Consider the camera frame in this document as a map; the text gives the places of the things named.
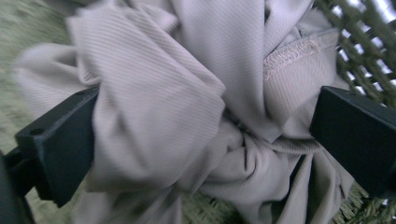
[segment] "crumpled cloth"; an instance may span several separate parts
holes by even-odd
[[[248,223],[327,223],[353,178],[308,131],[320,87],[346,86],[338,32],[311,6],[103,0],[68,18],[74,46],[27,50],[16,73],[37,116],[100,85],[75,223],[181,223],[197,190]]]

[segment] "beige fabric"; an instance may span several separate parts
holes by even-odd
[[[310,6],[106,0],[68,20],[74,47],[21,56],[36,115],[100,84],[75,223],[180,223],[197,190],[249,223],[327,223],[353,180],[307,130],[320,87],[342,85]]]

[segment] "textile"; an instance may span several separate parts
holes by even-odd
[[[249,223],[328,222],[353,179],[307,130],[320,87],[344,86],[311,5],[105,0],[68,19],[74,46],[22,55],[37,116],[100,85],[75,223],[181,223],[197,190]]]

